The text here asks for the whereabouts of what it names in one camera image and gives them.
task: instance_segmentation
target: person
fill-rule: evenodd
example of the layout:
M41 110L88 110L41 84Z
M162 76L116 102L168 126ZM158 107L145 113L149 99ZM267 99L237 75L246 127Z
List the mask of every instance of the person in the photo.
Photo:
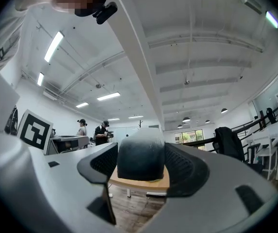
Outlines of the person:
M95 136L96 136L96 146L107 143L108 139L110 138L108 134L107 127L109 127L109 121L103 121L100 126L96 127L95 129Z
M87 135L87 129L86 129L87 123L85 119L78 120L77 122L80 123L80 128L76 135Z
M0 14L0 70L18 51L21 28L27 10L49 3L55 10L85 17L93 14L106 0L12 0Z

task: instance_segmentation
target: ceiling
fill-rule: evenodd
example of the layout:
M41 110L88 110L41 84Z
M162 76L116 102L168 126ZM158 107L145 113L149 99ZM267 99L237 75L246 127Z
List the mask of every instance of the ceiling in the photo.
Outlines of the ceiling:
M264 13L257 14L241 0L131 3L155 71L152 82L165 130L177 129L186 116L192 119L190 127L204 125L207 119L213 122L225 106L231 110L241 104L234 92L241 90L246 76L252 76L276 30ZM110 20L97 25L92 17L59 13L48 5L32 8L23 31L23 71L34 81L43 72L43 86L62 105L96 119L117 117L126 122L133 115L156 119L145 82ZM44 56L58 31L65 37L48 64ZM116 91L120 97L97 100ZM81 102L89 105L75 108Z

